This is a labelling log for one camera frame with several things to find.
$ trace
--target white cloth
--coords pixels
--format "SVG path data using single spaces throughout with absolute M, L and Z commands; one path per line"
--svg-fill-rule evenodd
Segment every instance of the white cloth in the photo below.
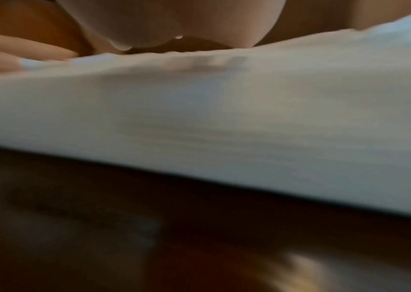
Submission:
M 0 146 L 411 214 L 411 17 L 0 76 Z

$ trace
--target wooden table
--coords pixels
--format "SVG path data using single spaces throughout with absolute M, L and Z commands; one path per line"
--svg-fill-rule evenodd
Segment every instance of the wooden table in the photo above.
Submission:
M 411 219 L 0 149 L 0 291 L 411 291 Z

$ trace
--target hand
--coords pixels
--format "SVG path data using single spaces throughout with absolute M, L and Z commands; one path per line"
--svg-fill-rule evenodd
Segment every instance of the hand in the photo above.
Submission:
M 27 60 L 64 61 L 76 53 L 56 46 L 0 35 L 0 72 L 21 71 Z

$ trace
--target blurred white object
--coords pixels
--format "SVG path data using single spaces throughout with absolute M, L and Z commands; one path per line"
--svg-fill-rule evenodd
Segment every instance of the blurred white object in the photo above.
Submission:
M 0 146 L 411 214 L 411 16 L 0 76 Z

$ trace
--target white surface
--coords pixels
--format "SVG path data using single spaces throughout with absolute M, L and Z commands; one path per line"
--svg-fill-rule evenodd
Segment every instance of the white surface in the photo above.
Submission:
M 411 214 L 409 23 L 0 76 L 0 146 Z

